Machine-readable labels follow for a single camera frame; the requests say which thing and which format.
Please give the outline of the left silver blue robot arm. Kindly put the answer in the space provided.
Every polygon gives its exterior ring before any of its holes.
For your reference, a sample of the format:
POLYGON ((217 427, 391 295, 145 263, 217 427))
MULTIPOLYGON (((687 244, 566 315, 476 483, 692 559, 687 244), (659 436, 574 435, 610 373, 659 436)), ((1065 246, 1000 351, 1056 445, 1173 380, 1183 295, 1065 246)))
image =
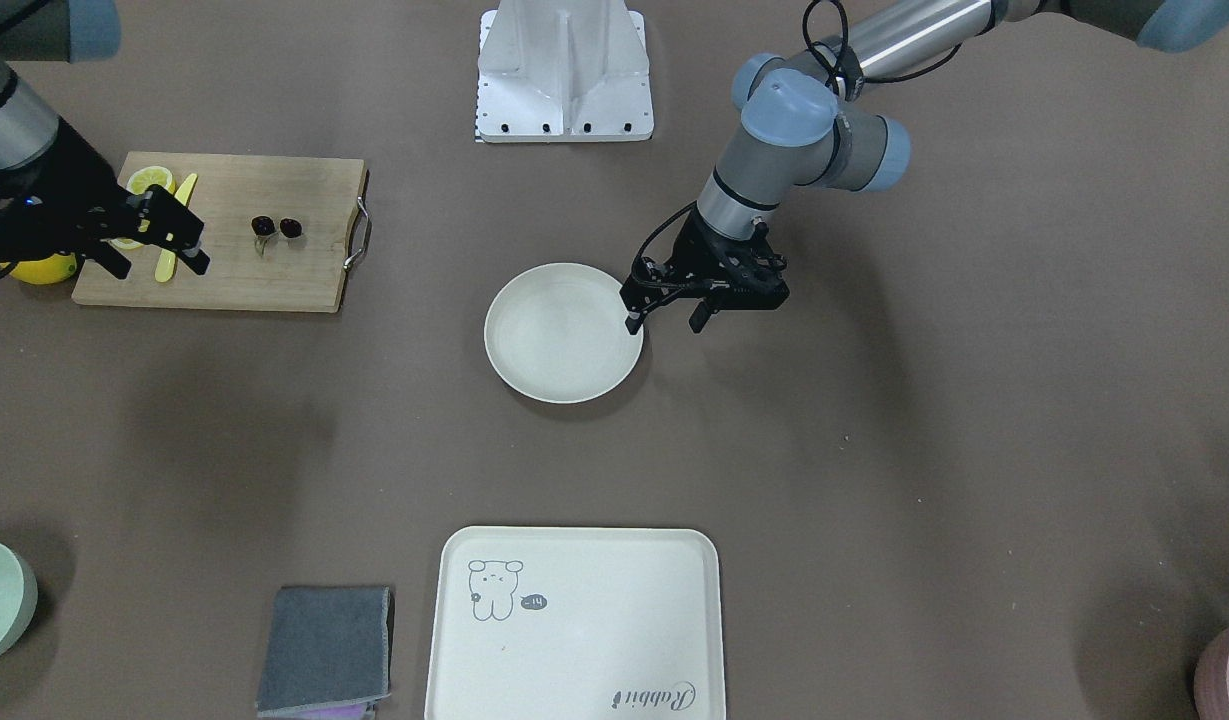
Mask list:
POLYGON ((704 329, 723 311, 764 311, 789 296, 787 259, 771 249, 769 224, 796 187, 889 190, 903 177, 911 138, 897 120, 858 111, 857 97, 943 68, 971 38, 1059 14, 1161 53, 1185 53, 1229 23, 1229 1, 897 1, 860 22, 834 2, 841 29, 803 28, 803 52, 750 58, 730 85, 739 124, 701 197, 673 214, 669 259, 637 252, 619 288, 626 329, 646 315, 697 299, 704 329))

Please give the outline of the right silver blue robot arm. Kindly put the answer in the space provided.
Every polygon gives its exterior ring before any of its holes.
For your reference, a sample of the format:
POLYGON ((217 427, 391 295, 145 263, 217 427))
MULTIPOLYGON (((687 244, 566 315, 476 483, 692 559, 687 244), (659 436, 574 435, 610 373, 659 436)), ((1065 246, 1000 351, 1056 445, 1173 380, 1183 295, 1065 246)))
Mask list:
POLYGON ((16 61, 96 61, 120 49, 112 1, 0 1, 0 279, 52 256, 93 260, 125 278, 117 237, 170 251, 198 275, 210 256, 204 225, 170 190, 133 193, 15 68, 16 61))

